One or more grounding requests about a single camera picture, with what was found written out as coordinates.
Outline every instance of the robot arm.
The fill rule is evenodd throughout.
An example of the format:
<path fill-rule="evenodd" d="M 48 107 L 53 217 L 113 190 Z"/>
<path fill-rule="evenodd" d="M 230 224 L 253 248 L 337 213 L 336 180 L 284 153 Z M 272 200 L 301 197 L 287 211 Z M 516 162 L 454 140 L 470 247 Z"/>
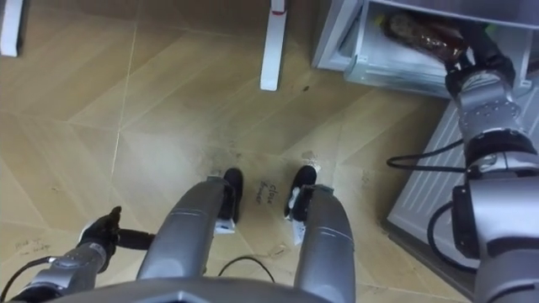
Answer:
<path fill-rule="evenodd" d="M 467 166 L 453 189 L 455 245 L 480 260 L 474 302 L 537 302 L 539 157 L 513 99 L 515 70 L 478 24 L 463 24 L 461 34 L 476 64 L 464 61 L 446 77 Z"/>
<path fill-rule="evenodd" d="M 12 301 L 43 302 L 95 286 L 115 254 L 119 240 L 120 207 L 87 226 L 76 248 L 63 256 L 50 258 L 51 266 L 41 270 Z"/>

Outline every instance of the wooden floor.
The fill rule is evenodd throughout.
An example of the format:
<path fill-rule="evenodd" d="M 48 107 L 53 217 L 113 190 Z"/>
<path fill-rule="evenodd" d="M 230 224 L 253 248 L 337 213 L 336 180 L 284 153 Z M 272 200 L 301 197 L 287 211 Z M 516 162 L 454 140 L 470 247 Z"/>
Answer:
<path fill-rule="evenodd" d="M 2 285 L 30 259 L 73 247 L 115 205 L 123 227 L 155 232 L 189 187 L 233 166 L 246 178 L 242 219 L 215 237 L 207 274 L 254 254 L 291 284 L 299 247 L 281 215 L 294 173 L 311 163 L 348 211 L 358 301 L 464 300 L 378 223 L 408 176 L 385 159 L 421 151 L 444 102 L 313 70 L 310 0 L 291 1 L 279 91 L 260 91 L 268 2 L 31 3 L 22 56 L 0 59 Z M 119 249 L 99 284 L 133 279 L 142 257 Z M 267 279 L 251 263 L 226 275 Z"/>

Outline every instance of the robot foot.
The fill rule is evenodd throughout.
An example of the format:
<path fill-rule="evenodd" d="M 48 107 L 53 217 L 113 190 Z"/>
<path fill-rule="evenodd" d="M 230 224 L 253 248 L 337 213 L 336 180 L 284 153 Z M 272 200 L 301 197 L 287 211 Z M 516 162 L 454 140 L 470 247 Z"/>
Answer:
<path fill-rule="evenodd" d="M 239 220 L 239 203 L 243 196 L 243 174 L 238 168 L 229 168 L 223 177 L 230 187 L 227 189 L 227 197 L 219 211 L 218 218 L 223 220 L 232 219 L 234 223 Z"/>
<path fill-rule="evenodd" d="M 288 203 L 285 205 L 286 219 L 304 221 L 307 218 L 306 210 L 310 199 L 302 197 L 300 191 L 304 185 L 314 185 L 316 182 L 317 171 L 314 167 L 305 165 L 297 171 L 294 181 L 292 181 Z"/>

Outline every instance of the open refrigerator drawer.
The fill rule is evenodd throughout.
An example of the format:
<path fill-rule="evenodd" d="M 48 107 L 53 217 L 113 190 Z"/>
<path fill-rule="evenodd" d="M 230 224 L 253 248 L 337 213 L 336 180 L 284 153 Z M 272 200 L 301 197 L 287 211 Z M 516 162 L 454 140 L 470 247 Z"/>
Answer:
<path fill-rule="evenodd" d="M 351 53 L 344 71 L 347 81 L 449 98 L 444 65 L 432 56 L 390 40 L 377 22 L 381 16 L 401 8 L 365 1 L 342 50 Z M 515 94 L 531 89 L 527 75 L 532 53 L 533 29 L 519 24 L 488 20 L 488 34 L 515 67 Z"/>

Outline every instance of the white table leg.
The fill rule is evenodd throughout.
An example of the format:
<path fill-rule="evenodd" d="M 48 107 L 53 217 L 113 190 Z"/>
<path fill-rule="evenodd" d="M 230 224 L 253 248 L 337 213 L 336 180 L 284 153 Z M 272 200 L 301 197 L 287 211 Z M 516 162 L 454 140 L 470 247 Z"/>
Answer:
<path fill-rule="evenodd" d="M 268 30 L 262 59 L 260 88 L 276 91 L 279 82 L 280 58 L 285 40 L 286 4 L 285 0 L 272 0 L 269 11 Z"/>
<path fill-rule="evenodd" d="M 24 0 L 6 0 L 0 36 L 0 54 L 4 56 L 17 56 L 19 54 L 17 44 L 23 4 Z"/>

